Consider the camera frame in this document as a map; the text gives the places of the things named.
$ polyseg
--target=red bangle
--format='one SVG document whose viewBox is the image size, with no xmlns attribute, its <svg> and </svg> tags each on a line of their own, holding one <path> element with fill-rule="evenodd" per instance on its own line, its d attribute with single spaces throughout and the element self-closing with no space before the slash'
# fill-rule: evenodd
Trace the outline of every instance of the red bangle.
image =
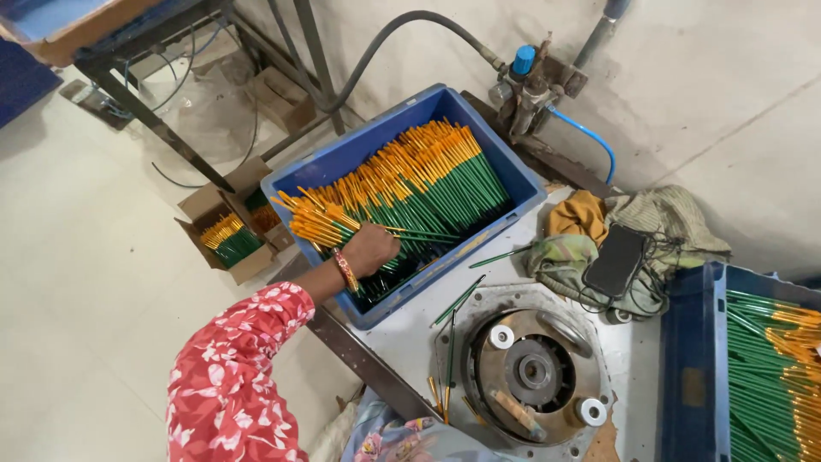
<svg viewBox="0 0 821 462">
<path fill-rule="evenodd" d="M 331 249 L 331 252 L 333 253 L 334 260 L 337 261 L 337 266 L 339 266 L 342 276 L 348 283 L 348 288 L 351 292 L 359 292 L 359 281 L 356 280 L 356 276 L 354 276 L 354 271 L 351 269 L 351 265 L 348 265 L 348 260 L 345 260 L 342 252 L 340 252 L 336 247 Z"/>
</svg>

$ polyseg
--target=smartphone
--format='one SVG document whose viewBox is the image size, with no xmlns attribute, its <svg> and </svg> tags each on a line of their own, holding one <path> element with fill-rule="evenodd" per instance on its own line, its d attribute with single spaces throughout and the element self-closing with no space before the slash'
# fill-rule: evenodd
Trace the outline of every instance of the smartphone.
<svg viewBox="0 0 821 462">
<path fill-rule="evenodd" d="M 599 248 L 599 258 L 587 266 L 581 281 L 614 300 L 621 300 L 644 264 L 647 242 L 646 234 L 613 224 Z"/>
</svg>

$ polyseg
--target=workbench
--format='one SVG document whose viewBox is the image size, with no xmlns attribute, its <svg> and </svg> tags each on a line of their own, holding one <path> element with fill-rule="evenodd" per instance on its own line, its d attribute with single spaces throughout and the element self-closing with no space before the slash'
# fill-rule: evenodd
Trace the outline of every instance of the workbench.
<svg viewBox="0 0 821 462">
<path fill-rule="evenodd" d="M 473 95 L 462 92 L 485 121 L 504 136 L 503 128 L 494 123 L 495 112 Z M 346 322 L 344 315 L 331 301 L 317 310 L 308 327 L 369 387 L 403 418 L 436 417 L 428 377 L 436 377 L 433 354 L 434 337 L 439 328 L 430 325 L 465 289 L 481 275 L 487 275 L 480 287 L 506 284 L 533 284 L 525 274 L 520 253 L 475 269 L 468 266 L 505 252 L 516 250 L 544 235 L 544 218 L 575 188 L 584 188 L 606 197 L 612 190 L 587 172 L 582 166 L 553 153 L 538 140 L 529 144 L 511 144 L 511 148 L 543 180 L 559 180 L 572 186 L 550 192 L 548 199 L 496 238 L 485 243 L 457 267 L 448 271 L 424 292 L 405 303 L 385 321 L 371 330 L 357 330 Z M 299 255 L 271 282 L 290 280 L 310 268 Z M 604 314 L 585 312 L 571 300 L 555 297 L 571 309 L 584 313 L 598 332 L 604 362 L 608 370 L 614 404 L 611 421 L 599 429 L 587 457 L 579 460 L 649 461 L 655 460 L 657 409 L 659 402 L 660 319 L 609 325 Z M 455 427 L 475 425 L 464 403 L 451 399 L 456 416 Z M 619 459 L 614 459 L 613 452 Z"/>
</svg>

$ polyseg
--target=red floral sleeve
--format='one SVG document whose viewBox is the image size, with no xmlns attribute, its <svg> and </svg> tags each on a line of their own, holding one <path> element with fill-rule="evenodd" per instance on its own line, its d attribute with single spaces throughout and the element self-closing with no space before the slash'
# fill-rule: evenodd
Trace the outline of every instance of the red floral sleeve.
<svg viewBox="0 0 821 462">
<path fill-rule="evenodd" d="M 314 317 L 301 287 L 269 285 L 194 334 L 168 382 L 170 462 L 307 462 L 294 416 L 268 374 L 271 358 Z"/>
</svg>

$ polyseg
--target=blue crate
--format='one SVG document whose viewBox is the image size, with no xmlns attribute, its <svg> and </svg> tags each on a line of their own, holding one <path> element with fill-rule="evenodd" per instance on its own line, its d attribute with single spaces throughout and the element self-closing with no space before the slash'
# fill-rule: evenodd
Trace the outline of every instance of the blue crate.
<svg viewBox="0 0 821 462">
<path fill-rule="evenodd" d="M 337 295 L 336 300 L 339 306 L 357 329 L 368 330 L 376 326 L 482 244 L 542 203 L 547 198 L 547 193 L 539 185 L 533 173 L 488 127 L 488 124 L 467 101 L 454 89 L 447 88 L 443 84 L 433 85 L 403 101 L 362 127 L 340 137 L 329 146 L 317 150 L 308 158 L 271 173 L 262 181 L 262 190 L 268 197 L 276 196 L 277 190 L 282 190 L 290 196 L 300 196 L 301 193 L 296 189 L 297 186 L 306 188 L 327 186 L 354 171 L 377 150 L 409 127 L 443 118 L 447 118 L 451 123 L 458 122 L 470 127 L 476 142 L 479 143 L 488 162 L 513 200 L 514 208 L 504 217 L 497 219 L 464 241 L 459 247 L 439 258 L 367 311 L 361 310 L 347 292 Z M 279 204 L 272 203 L 272 205 L 283 222 L 287 223 L 291 220 L 290 212 Z M 296 238 L 296 244 L 308 257 L 312 266 L 322 263 L 321 256 L 308 241 Z"/>
<path fill-rule="evenodd" d="M 821 311 L 821 293 L 775 277 L 711 262 L 681 270 L 662 316 L 664 462 L 728 462 L 727 290 L 799 303 Z"/>
</svg>

